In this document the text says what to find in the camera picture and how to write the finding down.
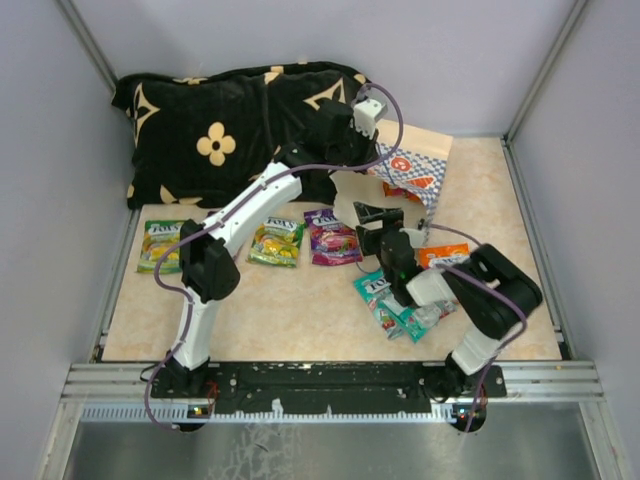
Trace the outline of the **red teal snack packet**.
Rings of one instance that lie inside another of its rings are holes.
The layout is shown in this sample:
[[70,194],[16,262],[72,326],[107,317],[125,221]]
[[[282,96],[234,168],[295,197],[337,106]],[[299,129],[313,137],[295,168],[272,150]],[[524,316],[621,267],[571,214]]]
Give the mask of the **red teal snack packet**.
[[332,208],[307,211],[304,220],[313,265],[340,266],[363,259],[356,232],[338,220]]

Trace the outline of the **blue checkered paper bag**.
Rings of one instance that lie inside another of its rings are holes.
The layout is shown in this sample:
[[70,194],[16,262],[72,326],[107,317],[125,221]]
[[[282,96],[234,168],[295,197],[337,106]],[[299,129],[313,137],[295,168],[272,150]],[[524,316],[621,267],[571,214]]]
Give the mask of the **blue checkered paper bag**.
[[[445,183],[448,157],[453,137],[431,130],[406,125],[397,150],[384,163],[370,168],[367,173],[339,171],[330,176],[336,193],[327,201],[336,217],[344,224],[357,224],[354,202],[383,208],[401,208],[404,225],[413,228],[421,219],[435,216]],[[422,202],[413,203],[398,197],[385,197],[384,182],[409,189]]]

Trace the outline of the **green Fox's candy bag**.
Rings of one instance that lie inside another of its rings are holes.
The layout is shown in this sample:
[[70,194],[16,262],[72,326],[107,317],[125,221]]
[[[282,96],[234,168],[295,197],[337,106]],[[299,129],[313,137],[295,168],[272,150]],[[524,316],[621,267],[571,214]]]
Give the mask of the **green Fox's candy bag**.
[[184,220],[147,220],[137,272],[152,274],[160,258],[181,240]]

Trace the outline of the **orange snack packet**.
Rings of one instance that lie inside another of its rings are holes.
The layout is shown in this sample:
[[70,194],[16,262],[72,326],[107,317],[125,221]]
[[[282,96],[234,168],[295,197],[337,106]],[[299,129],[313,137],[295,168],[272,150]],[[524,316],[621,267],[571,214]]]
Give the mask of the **orange snack packet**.
[[385,197],[398,197],[409,200],[413,203],[421,203],[421,198],[415,194],[415,187],[412,185],[409,189],[403,188],[401,186],[392,185],[390,183],[384,182],[382,184],[383,193]]
[[470,255],[467,243],[425,247],[418,250],[418,262],[424,268],[440,264],[455,265],[465,261]]

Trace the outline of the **yellow green snack packet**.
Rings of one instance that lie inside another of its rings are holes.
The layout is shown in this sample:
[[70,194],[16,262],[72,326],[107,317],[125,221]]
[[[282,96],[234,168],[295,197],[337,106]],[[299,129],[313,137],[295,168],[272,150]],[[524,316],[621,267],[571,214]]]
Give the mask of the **yellow green snack packet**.
[[247,261],[252,264],[295,268],[306,224],[268,217],[255,231]]

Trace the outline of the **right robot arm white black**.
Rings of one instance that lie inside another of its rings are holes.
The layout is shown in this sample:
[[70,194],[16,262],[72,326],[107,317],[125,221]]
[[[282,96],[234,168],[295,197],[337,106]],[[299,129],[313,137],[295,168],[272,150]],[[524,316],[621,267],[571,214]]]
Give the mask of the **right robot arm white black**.
[[448,354],[443,373],[431,382],[444,401],[482,391],[490,365],[507,345],[522,335],[527,319],[542,303],[538,285],[493,245],[477,243],[461,260],[423,267],[417,249],[432,228],[425,219],[415,228],[404,225],[404,211],[362,202],[353,204],[356,233],[365,256],[374,255],[390,287],[392,306],[405,311],[459,305],[471,321],[461,342]]

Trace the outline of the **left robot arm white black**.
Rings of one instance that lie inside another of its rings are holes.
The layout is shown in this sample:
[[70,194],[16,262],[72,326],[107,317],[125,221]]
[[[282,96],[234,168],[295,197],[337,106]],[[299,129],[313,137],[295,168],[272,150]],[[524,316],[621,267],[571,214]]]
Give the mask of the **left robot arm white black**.
[[280,147],[258,179],[208,219],[187,221],[179,261],[184,295],[179,334],[154,378],[189,397],[208,384],[209,341],[224,299],[240,282],[235,257],[254,231],[314,181],[336,170],[363,171],[377,159],[377,123],[385,103],[364,98],[348,106],[322,103],[311,126]]

